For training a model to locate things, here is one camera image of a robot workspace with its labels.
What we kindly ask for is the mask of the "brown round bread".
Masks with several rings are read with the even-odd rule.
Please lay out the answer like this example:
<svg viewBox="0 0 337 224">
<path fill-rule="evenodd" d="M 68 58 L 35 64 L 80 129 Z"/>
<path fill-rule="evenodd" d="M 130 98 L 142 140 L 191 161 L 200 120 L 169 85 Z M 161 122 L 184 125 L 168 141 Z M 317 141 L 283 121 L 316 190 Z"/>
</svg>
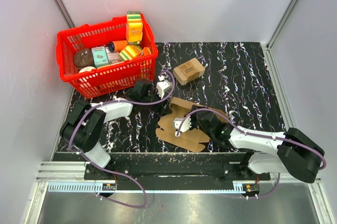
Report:
<svg viewBox="0 0 337 224">
<path fill-rule="evenodd" d="M 88 67 L 88 66 L 93 66 L 94 59 L 93 59 L 93 53 L 91 49 L 85 48 L 85 49 L 77 51 L 74 55 L 73 61 L 74 61 L 74 65 L 80 69 L 84 67 Z"/>
</svg>

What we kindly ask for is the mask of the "brown cardboard box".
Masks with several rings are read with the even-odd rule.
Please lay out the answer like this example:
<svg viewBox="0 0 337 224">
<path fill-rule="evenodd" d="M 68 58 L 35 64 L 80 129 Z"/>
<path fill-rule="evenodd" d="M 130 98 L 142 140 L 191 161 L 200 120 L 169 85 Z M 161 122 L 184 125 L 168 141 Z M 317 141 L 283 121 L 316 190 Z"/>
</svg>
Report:
<svg viewBox="0 0 337 224">
<path fill-rule="evenodd" d="M 228 118 L 219 109 L 172 98 L 155 133 L 160 140 L 190 152 L 202 152 L 211 141 L 224 150 L 230 145 L 229 138 L 234 129 Z"/>
</svg>

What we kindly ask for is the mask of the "teal small box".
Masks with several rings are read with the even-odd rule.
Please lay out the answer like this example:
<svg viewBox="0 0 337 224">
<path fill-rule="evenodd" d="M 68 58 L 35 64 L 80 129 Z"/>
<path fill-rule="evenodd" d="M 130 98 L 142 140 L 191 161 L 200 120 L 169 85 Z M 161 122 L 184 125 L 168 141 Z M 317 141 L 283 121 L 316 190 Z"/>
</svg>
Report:
<svg viewBox="0 0 337 224">
<path fill-rule="evenodd" d="M 105 46 L 93 47 L 91 51 L 96 68 L 109 65 Z"/>
</svg>

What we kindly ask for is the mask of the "orange snack packet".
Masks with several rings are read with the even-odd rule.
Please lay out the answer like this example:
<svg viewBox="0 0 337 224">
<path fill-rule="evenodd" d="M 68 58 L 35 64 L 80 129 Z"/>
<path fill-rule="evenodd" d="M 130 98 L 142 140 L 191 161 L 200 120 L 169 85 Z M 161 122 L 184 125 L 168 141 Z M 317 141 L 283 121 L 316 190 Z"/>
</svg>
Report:
<svg viewBox="0 0 337 224">
<path fill-rule="evenodd" d="M 151 50 L 149 47 L 144 47 L 140 53 L 140 56 L 148 56 L 151 54 Z"/>
</svg>

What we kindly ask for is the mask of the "red plastic shopping basket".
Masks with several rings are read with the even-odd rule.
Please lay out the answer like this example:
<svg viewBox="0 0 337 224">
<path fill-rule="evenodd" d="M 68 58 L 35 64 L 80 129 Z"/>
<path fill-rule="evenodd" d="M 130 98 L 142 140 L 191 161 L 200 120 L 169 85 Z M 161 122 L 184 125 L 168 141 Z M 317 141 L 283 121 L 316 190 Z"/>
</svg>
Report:
<svg viewBox="0 0 337 224">
<path fill-rule="evenodd" d="M 77 51 L 124 39 L 126 23 L 126 16 L 120 16 L 107 22 L 84 24 L 58 32 L 56 60 L 60 79 L 71 84 L 87 99 L 132 87 L 139 78 L 152 81 L 155 77 L 158 49 L 152 29 L 146 20 L 143 20 L 141 47 L 148 47 L 150 55 L 89 72 L 80 72 L 74 64 Z"/>
</svg>

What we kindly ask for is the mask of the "orange yellow juice carton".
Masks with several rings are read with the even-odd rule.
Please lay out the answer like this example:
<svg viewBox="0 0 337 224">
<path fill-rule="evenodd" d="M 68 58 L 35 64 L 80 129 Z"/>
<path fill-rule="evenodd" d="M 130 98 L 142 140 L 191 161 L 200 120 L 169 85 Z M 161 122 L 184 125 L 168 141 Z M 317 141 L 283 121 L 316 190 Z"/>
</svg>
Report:
<svg viewBox="0 0 337 224">
<path fill-rule="evenodd" d="M 128 11 L 126 18 L 126 40 L 129 45 L 140 45 L 143 37 L 143 21 L 141 13 Z"/>
</svg>

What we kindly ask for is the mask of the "yellow green striped sponge pack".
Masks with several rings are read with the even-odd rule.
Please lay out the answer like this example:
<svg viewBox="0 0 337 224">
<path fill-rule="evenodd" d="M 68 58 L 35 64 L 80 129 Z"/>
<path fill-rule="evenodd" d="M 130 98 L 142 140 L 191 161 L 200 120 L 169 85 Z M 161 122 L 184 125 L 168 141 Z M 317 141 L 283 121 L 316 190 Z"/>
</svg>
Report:
<svg viewBox="0 0 337 224">
<path fill-rule="evenodd" d="M 128 45 L 119 52 L 122 61 L 131 61 L 138 57 L 142 52 L 142 48 L 138 45 Z"/>
</svg>

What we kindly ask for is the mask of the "pink packaged item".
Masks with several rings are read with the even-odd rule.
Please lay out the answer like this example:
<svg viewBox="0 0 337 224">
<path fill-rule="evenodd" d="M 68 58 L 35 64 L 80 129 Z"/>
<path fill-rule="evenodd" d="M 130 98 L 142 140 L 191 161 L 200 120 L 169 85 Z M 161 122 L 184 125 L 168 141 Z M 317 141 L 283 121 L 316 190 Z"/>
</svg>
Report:
<svg viewBox="0 0 337 224">
<path fill-rule="evenodd" d="M 107 52 L 108 57 L 108 63 L 110 65 L 123 63 L 123 60 L 121 59 L 119 52 Z"/>
</svg>

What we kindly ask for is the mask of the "white round item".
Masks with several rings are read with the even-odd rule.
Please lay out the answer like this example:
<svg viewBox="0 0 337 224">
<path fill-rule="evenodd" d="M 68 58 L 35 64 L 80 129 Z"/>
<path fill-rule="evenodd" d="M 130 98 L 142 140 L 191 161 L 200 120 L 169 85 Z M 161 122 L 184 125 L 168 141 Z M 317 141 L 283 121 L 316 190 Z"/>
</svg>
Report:
<svg viewBox="0 0 337 224">
<path fill-rule="evenodd" d="M 79 70 L 79 73 L 93 73 L 96 71 L 96 68 L 93 66 L 87 66 Z"/>
</svg>

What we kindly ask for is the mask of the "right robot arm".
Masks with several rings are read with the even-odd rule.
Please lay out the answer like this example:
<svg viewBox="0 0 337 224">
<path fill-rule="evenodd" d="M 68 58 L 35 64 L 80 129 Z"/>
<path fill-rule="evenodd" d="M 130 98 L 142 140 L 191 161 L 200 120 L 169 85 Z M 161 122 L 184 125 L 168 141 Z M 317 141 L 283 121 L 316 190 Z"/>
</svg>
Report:
<svg viewBox="0 0 337 224">
<path fill-rule="evenodd" d="M 286 132 L 250 130 L 207 108 L 194 110 L 190 121 L 191 129 L 201 130 L 221 151 L 242 149 L 249 153 L 239 167 L 244 179 L 251 180 L 261 173 L 288 173 L 313 183 L 326 167 L 324 150 L 297 128 Z"/>
</svg>

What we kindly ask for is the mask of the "orange cylindrical can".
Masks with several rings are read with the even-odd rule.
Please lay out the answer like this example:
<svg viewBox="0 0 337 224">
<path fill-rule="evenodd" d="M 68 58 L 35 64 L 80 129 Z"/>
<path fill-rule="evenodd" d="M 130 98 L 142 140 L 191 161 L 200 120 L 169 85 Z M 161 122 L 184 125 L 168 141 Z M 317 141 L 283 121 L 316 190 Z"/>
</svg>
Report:
<svg viewBox="0 0 337 224">
<path fill-rule="evenodd" d="M 120 52 L 122 49 L 128 46 L 127 40 L 111 41 L 107 44 L 110 52 Z"/>
</svg>

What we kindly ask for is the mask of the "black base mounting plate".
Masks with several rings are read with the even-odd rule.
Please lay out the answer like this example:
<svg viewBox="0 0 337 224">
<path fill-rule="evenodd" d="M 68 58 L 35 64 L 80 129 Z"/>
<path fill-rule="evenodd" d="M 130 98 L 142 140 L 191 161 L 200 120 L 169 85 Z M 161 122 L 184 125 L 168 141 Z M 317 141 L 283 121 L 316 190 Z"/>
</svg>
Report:
<svg viewBox="0 0 337 224">
<path fill-rule="evenodd" d="M 111 153 L 106 169 L 134 178 L 160 176 L 206 176 L 227 181 L 270 180 L 245 165 L 250 153 Z"/>
</svg>

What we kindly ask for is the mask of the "kitchen scouring pads pack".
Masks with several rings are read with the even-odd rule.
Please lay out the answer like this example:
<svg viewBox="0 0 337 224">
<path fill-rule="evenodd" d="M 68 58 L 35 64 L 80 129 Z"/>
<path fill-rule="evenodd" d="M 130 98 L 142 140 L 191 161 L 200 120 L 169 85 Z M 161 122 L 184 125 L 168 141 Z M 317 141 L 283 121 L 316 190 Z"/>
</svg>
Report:
<svg viewBox="0 0 337 224">
<path fill-rule="evenodd" d="M 189 61 L 177 66 L 173 70 L 173 75 L 180 83 L 186 85 L 199 77 L 202 77 L 205 72 L 204 66 L 197 58 L 192 58 Z"/>
</svg>

